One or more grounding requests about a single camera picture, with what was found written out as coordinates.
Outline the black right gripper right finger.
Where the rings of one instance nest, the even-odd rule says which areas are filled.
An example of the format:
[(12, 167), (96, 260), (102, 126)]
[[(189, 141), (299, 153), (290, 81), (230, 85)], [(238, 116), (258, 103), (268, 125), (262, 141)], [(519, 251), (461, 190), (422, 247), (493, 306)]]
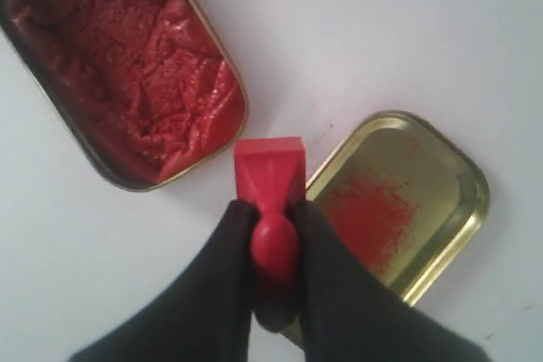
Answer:
[(484, 361), (477, 344), (404, 303), (366, 270), (315, 204), (292, 211), (302, 255), (308, 361)]

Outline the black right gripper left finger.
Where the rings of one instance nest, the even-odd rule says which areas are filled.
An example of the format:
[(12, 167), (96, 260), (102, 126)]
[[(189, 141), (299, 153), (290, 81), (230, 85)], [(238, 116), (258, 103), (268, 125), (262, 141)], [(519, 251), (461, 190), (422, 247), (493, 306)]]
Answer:
[(256, 221), (251, 205), (230, 202), (207, 243), (165, 291), (71, 360), (247, 360), (249, 241)]

